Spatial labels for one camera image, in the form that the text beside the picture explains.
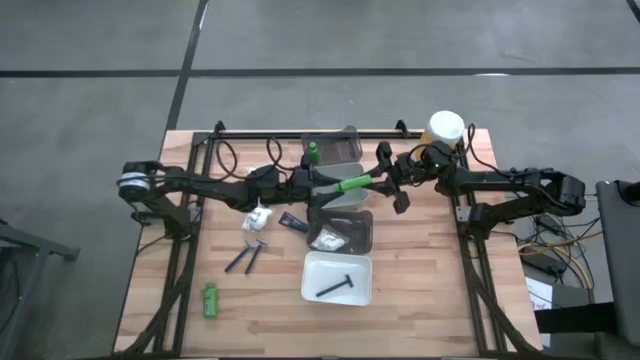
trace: green handle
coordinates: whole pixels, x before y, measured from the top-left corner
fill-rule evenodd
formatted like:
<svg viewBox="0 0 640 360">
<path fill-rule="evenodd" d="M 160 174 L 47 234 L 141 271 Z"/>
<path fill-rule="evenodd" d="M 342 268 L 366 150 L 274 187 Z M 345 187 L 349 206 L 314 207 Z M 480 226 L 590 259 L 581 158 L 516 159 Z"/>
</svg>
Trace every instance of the green handle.
<svg viewBox="0 0 640 360">
<path fill-rule="evenodd" d="M 335 191 L 347 191 L 369 185 L 373 182 L 371 175 L 362 175 L 355 178 L 343 180 L 334 185 Z"/>
</svg>

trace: blue package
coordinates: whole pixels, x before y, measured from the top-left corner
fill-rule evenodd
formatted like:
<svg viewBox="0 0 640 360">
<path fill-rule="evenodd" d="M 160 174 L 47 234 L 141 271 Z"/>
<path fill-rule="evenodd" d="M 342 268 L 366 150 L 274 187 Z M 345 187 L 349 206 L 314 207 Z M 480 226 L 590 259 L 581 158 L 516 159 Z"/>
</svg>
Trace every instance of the blue package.
<svg viewBox="0 0 640 360">
<path fill-rule="evenodd" d="M 305 224 L 304 222 L 302 222 L 301 220 L 299 220 L 298 218 L 296 218 L 295 216 L 291 215 L 286 211 L 284 212 L 284 214 L 282 214 L 282 217 L 278 221 L 278 224 L 294 230 L 301 231 L 305 234 L 309 232 L 309 225 Z"/>
</svg>

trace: floor stripe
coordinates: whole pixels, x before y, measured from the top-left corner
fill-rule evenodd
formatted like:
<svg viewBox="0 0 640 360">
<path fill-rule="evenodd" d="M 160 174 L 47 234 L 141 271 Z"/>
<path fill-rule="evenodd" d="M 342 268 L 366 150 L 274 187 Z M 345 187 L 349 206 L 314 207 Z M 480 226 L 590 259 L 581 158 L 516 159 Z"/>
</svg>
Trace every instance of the floor stripe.
<svg viewBox="0 0 640 360">
<path fill-rule="evenodd" d="M 204 16 L 207 12 L 208 2 L 208 0 L 200 0 L 198 3 L 196 16 L 193 19 L 193 26 L 191 27 L 189 44 L 187 46 L 187 51 L 184 54 L 182 69 L 180 70 L 180 77 L 178 78 L 176 91 L 173 94 L 173 100 L 171 101 L 171 108 L 169 109 L 169 116 L 167 118 L 165 131 L 175 130 L 178 126 L 178 117 L 180 117 L 180 109 L 182 108 L 184 93 L 187 90 L 187 82 L 189 81 L 189 72 L 191 70 L 191 65 L 193 64 L 193 58 L 196 56 L 196 48 L 198 47 L 198 39 L 200 38 L 200 32 L 202 31 L 202 24 L 204 23 Z"/>
<path fill-rule="evenodd" d="M 629 8 L 631 8 L 633 15 L 635 15 L 636 20 L 640 23 L 640 7 L 636 0 L 627 0 L 627 4 L 629 5 Z"/>
<path fill-rule="evenodd" d="M 180 70 L 7 70 L 0 78 L 167 78 Z"/>
<path fill-rule="evenodd" d="M 640 75 L 640 67 L 202 69 L 190 73 L 195 78 L 558 75 Z"/>
</svg>

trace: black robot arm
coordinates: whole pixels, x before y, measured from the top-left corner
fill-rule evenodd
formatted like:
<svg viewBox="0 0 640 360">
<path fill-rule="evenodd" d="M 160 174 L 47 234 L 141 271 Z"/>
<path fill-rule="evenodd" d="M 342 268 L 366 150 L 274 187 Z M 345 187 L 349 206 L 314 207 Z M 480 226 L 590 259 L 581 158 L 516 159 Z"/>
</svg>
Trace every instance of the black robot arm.
<svg viewBox="0 0 640 360">
<path fill-rule="evenodd" d="M 424 148 L 420 160 L 414 161 L 413 153 L 420 148 Z M 456 154 L 442 142 L 416 147 L 409 153 L 399 154 L 395 161 L 391 160 L 391 155 L 389 143 L 381 142 L 376 149 L 378 165 L 363 174 L 357 186 L 394 196 L 393 207 L 398 214 L 410 206 L 409 197 L 402 187 L 419 186 L 427 181 L 437 180 L 435 189 L 445 196 L 461 196 L 472 191 L 516 193 L 517 199 L 500 204 L 479 203 L 456 209 L 463 231 L 478 240 L 487 239 L 491 229 L 500 222 L 543 212 L 559 216 L 577 215 L 585 206 L 584 183 L 551 169 L 469 171 L 457 166 L 457 160 L 465 154 Z M 166 197 L 170 192 L 215 199 L 241 212 L 253 210 L 258 203 L 268 206 L 304 202 L 309 204 L 308 218 L 313 221 L 322 206 L 345 191 L 314 196 L 314 187 L 335 185 L 340 180 L 314 170 L 307 155 L 301 158 L 300 165 L 294 167 L 286 179 L 281 179 L 282 174 L 275 165 L 267 165 L 254 170 L 243 180 L 225 182 L 222 181 L 224 179 L 188 173 L 180 167 L 164 166 L 155 161 L 130 162 L 124 166 L 118 186 L 120 197 L 132 204 L 143 203 L 163 219 L 167 235 L 174 238 L 187 237 L 193 229 L 189 210 L 174 205 Z M 372 180 L 384 175 L 384 180 Z"/>
</svg>

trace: plastic tray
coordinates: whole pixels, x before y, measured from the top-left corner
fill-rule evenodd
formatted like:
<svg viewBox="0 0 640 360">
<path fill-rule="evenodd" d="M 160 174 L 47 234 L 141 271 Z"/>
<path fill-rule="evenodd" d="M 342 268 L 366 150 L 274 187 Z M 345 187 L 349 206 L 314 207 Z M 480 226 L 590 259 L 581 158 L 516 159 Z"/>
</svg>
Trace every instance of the plastic tray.
<svg viewBox="0 0 640 360">
<path fill-rule="evenodd" d="M 315 219 L 309 219 L 307 245 L 313 250 L 317 249 L 311 247 L 311 243 L 324 224 L 328 224 L 349 238 L 349 243 L 331 253 L 361 255 L 371 251 L 373 246 L 373 214 L 371 212 L 320 210 Z"/>
<path fill-rule="evenodd" d="M 321 297 L 316 294 L 351 278 L 353 287 L 344 285 Z M 366 256 L 311 251 L 304 258 L 300 293 L 305 300 L 331 304 L 366 306 L 371 302 L 373 265 Z"/>
<path fill-rule="evenodd" d="M 316 170 L 318 170 L 323 175 L 342 180 L 360 176 L 364 172 L 362 165 L 360 165 L 359 163 L 317 166 Z M 333 185 L 321 186 L 313 189 L 314 194 L 328 194 L 332 192 L 335 192 Z M 351 189 L 346 191 L 339 198 L 323 206 L 322 208 L 325 210 L 353 211 L 357 210 L 360 205 L 367 200 L 368 197 L 369 192 L 366 189 Z"/>
<path fill-rule="evenodd" d="M 310 142 L 318 146 L 316 165 L 334 165 L 358 162 L 362 159 L 362 146 L 358 130 L 349 125 L 340 131 L 325 134 L 302 134 L 302 149 L 306 153 Z"/>
</svg>

